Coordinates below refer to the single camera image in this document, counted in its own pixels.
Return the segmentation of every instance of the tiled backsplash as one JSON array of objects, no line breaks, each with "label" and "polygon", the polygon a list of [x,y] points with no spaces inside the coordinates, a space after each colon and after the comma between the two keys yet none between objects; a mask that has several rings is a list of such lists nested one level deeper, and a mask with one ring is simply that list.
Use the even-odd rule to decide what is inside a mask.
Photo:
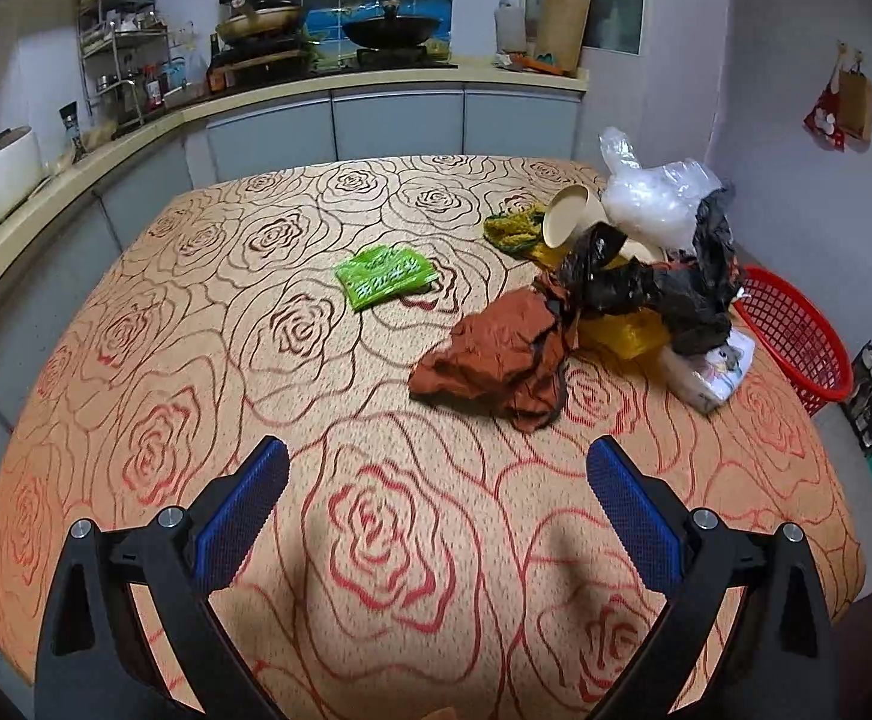
[{"label": "tiled backsplash", "polygon": [[[345,67],[355,60],[359,46],[346,38],[343,24],[351,20],[371,19],[383,15],[382,4],[389,0],[302,0],[308,9],[305,34],[317,52],[317,69]],[[426,41],[429,57],[449,57],[449,29],[452,24],[452,0],[396,0],[404,16],[430,16],[439,19],[439,28]]]}]

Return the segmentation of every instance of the red basket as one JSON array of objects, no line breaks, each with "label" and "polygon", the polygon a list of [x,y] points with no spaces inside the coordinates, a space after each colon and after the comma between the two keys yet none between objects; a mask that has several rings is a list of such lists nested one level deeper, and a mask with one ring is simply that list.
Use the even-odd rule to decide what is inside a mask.
[{"label": "red basket", "polygon": [[747,298],[735,307],[783,369],[812,416],[826,403],[846,400],[852,366],[831,324],[788,281],[746,268]]}]

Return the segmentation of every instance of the rose-patterned tablecloth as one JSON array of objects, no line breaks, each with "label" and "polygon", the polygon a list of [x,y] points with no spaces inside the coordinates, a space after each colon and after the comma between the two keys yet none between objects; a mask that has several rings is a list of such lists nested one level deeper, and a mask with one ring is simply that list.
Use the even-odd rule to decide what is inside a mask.
[{"label": "rose-patterned tablecloth", "polygon": [[[569,399],[531,436],[410,401],[411,365],[464,314],[529,283],[482,219],[545,201],[574,163],[484,157],[343,162],[177,197],[103,277],[46,363],[0,472],[0,649],[34,673],[69,523],[187,505],[265,434],[290,484],[212,604],[290,717],[575,717],[612,684],[663,606],[583,475],[612,433],[689,508],[733,526],[805,528],[829,609],[863,579],[842,488],[769,355],[711,418],[640,365],[572,362]],[[431,293],[353,314],[333,266],[407,244]],[[192,701],[144,593],[149,640]],[[684,700],[700,694],[727,598]]]}]

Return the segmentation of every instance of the cabinet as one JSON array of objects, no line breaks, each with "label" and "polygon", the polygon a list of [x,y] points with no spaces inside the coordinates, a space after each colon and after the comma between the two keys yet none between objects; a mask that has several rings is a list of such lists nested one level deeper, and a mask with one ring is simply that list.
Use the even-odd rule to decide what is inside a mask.
[{"label": "cabinet", "polygon": [[182,141],[171,141],[156,153],[121,172],[101,189],[112,230],[123,250],[129,248],[151,220],[177,194],[193,188]]},{"label": "cabinet", "polygon": [[220,181],[336,159],[327,97],[221,119],[206,130]]},{"label": "cabinet", "polygon": [[332,104],[340,159],[463,150],[462,89],[367,91]]},{"label": "cabinet", "polygon": [[77,200],[0,283],[0,416],[14,426],[39,371],[85,298],[119,256],[98,202]]},{"label": "cabinet", "polygon": [[580,96],[466,89],[463,153],[572,159]]}]

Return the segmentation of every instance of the metal bolt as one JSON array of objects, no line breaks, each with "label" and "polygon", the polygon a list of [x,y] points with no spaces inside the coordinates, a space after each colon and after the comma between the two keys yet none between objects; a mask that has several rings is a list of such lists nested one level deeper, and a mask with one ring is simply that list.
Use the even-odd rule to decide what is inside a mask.
[{"label": "metal bolt", "polygon": [[719,517],[716,517],[716,512],[711,512],[709,509],[697,509],[692,515],[692,521],[703,531],[711,531],[719,524]]},{"label": "metal bolt", "polygon": [[92,530],[92,522],[88,519],[77,519],[71,528],[69,528],[69,535],[72,538],[85,538],[89,535],[89,531]]},{"label": "metal bolt", "polygon": [[783,536],[788,538],[789,541],[794,543],[802,541],[804,537],[804,533],[802,532],[802,528],[799,527],[795,522],[787,522],[783,525]]},{"label": "metal bolt", "polygon": [[185,512],[178,506],[170,506],[168,509],[162,509],[159,512],[158,522],[163,528],[175,528],[180,522]]}]

